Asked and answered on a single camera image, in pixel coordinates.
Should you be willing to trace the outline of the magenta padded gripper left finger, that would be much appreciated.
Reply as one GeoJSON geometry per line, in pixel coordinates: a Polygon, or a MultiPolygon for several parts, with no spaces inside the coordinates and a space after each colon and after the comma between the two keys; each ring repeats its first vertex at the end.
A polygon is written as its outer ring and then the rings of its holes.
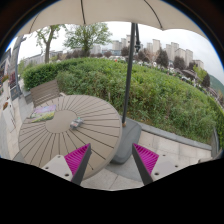
{"type": "Polygon", "coordinates": [[[43,170],[80,185],[91,155],[91,145],[86,144],[66,156],[56,155],[43,170]]]}

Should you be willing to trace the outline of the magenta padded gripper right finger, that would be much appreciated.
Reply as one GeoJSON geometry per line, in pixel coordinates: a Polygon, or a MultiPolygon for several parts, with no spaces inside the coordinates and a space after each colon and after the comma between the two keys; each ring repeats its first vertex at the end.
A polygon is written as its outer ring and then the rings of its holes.
{"type": "Polygon", "coordinates": [[[132,154],[144,185],[148,185],[181,169],[166,154],[158,155],[136,143],[132,144],[132,154]]]}

